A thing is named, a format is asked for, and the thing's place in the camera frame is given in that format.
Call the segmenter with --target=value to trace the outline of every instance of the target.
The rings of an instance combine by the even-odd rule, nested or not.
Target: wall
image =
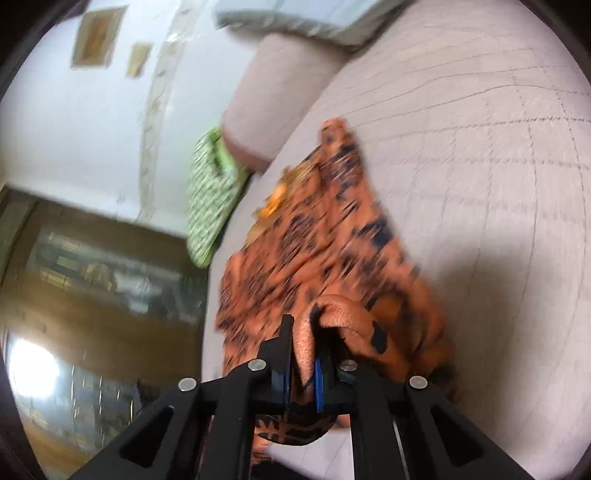
[[[163,105],[154,163],[155,213],[144,223],[185,231],[186,179],[199,135],[219,118],[256,50],[257,38],[215,30],[212,2],[199,9]],[[49,31],[0,104],[0,163],[11,185],[129,222],[141,210],[142,129],[158,54],[180,0],[94,0],[89,10],[128,5],[107,68],[71,69],[80,17]],[[138,79],[125,77],[137,41],[154,47]]]

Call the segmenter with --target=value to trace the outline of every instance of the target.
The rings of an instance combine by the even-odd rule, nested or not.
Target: orange patterned cloth
[[[343,120],[324,123],[304,162],[297,188],[229,259],[216,319],[227,374],[278,334],[284,313],[294,316],[292,404],[283,417],[257,422],[259,437],[291,445],[316,440],[335,422],[313,404],[318,328],[336,328],[354,358],[392,380],[423,375],[451,395],[454,377],[441,308],[388,226]]]

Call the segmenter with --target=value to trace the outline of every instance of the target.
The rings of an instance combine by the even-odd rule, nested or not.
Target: light blue pillow
[[[406,0],[219,0],[221,27],[294,31],[348,47],[361,47]]]

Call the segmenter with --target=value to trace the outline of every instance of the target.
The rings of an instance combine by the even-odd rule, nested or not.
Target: screw head
[[[427,388],[427,379],[425,377],[421,377],[420,375],[415,375],[411,377],[408,381],[411,387],[415,390],[422,390],[423,388]]]
[[[197,380],[195,380],[194,378],[183,378],[179,383],[178,383],[178,389],[181,392],[190,392],[192,389],[194,389],[197,386]]]
[[[357,362],[351,359],[343,360],[340,363],[339,368],[343,372],[354,372],[355,370],[357,370]]]
[[[264,370],[267,366],[267,362],[265,362],[262,358],[255,358],[248,362],[248,369],[252,370],[253,372],[258,372],[260,370]]]

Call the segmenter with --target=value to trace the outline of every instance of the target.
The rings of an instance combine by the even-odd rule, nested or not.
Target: green cushion
[[[247,178],[248,172],[228,153],[219,128],[213,128],[197,142],[189,183],[187,249],[198,267],[207,267],[211,262],[215,240]]]

